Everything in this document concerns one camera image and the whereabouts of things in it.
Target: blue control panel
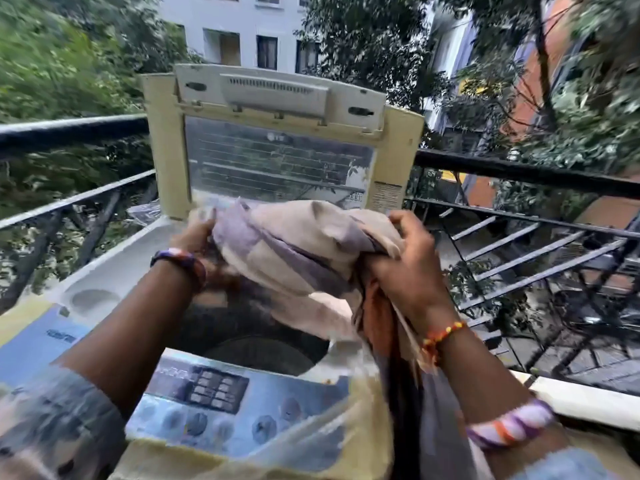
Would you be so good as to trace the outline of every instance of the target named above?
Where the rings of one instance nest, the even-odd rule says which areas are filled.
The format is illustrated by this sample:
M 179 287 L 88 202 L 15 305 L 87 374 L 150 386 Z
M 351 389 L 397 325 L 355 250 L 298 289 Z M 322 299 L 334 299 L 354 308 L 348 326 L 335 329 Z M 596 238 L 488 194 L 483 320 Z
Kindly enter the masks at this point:
M 0 347 L 0 383 L 22 384 L 90 331 L 60 310 L 52 306 Z M 126 432 L 240 459 L 348 394 L 347 378 L 326 385 L 168 349 Z M 343 439 L 340 425 L 328 425 L 291 451 L 279 448 L 273 466 L 320 472 L 338 460 Z

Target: light blue sleeve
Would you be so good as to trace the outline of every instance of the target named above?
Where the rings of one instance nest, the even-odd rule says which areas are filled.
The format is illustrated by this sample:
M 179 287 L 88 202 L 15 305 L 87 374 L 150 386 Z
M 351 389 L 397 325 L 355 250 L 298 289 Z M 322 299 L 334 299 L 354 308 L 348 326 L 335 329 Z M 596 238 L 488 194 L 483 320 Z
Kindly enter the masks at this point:
M 0 478 L 107 478 L 124 450 L 124 426 L 100 389 L 49 366 L 0 399 Z
M 566 448 L 547 455 L 509 480 L 615 480 L 591 453 Z

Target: beaded bracelet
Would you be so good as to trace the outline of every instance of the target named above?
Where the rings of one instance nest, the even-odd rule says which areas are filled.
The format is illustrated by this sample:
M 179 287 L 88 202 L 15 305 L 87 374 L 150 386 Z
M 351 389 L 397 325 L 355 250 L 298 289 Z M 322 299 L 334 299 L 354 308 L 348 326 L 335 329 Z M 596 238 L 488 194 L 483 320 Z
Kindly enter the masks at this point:
M 151 258 L 151 266 L 160 259 L 171 261 L 186 270 L 190 275 L 192 275 L 198 286 L 198 291 L 203 290 L 207 282 L 207 268 L 204 267 L 202 261 L 196 258 L 196 256 L 178 248 L 169 248 L 164 251 L 156 252 L 155 256 Z
M 455 322 L 453 325 L 446 327 L 446 329 L 439 333 L 430 333 L 428 337 L 422 341 L 422 351 L 431 359 L 432 364 L 436 365 L 439 359 L 437 349 L 438 344 L 456 330 L 460 330 L 466 326 L 467 324 L 465 322 Z
M 507 448 L 535 438 L 554 418 L 551 406 L 532 399 L 494 421 L 468 426 L 467 434 L 483 450 Z

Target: yellowed plastic frame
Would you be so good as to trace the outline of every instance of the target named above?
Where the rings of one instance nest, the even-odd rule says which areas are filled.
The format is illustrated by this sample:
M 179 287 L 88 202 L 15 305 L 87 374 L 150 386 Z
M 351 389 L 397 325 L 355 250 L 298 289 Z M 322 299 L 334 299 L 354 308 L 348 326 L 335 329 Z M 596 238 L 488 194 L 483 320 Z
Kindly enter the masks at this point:
M 163 213 L 172 219 L 187 218 L 193 207 L 184 138 L 185 116 L 372 146 L 376 151 L 365 207 L 385 211 L 402 206 L 424 125 L 420 114 L 387 105 L 384 129 L 366 133 L 361 128 L 320 125 L 317 120 L 297 116 L 284 115 L 278 119 L 272 113 L 252 109 L 233 112 L 222 105 L 183 103 L 174 74 L 144 75 L 142 81 L 160 204 Z

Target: hand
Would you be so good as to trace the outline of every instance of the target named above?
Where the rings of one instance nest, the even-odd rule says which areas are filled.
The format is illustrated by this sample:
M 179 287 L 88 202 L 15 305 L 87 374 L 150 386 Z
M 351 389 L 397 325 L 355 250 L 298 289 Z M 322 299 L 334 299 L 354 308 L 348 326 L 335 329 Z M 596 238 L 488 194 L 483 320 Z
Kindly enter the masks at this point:
M 210 260 L 204 259 L 207 254 L 207 248 L 210 245 L 209 238 L 215 225 L 215 219 L 209 219 L 204 222 L 190 222 L 187 229 L 182 231 L 181 234 L 172 237 L 170 246 L 192 253 L 200 259 L 207 270 L 206 288 L 208 290 L 233 288 L 238 284 L 239 277 L 237 273 L 232 273 L 228 266 L 217 266 Z
M 404 252 L 400 260 L 370 256 L 367 266 L 419 333 L 440 331 L 458 320 L 458 314 L 449 297 L 435 241 L 408 210 L 391 212 L 389 220 L 400 225 Z

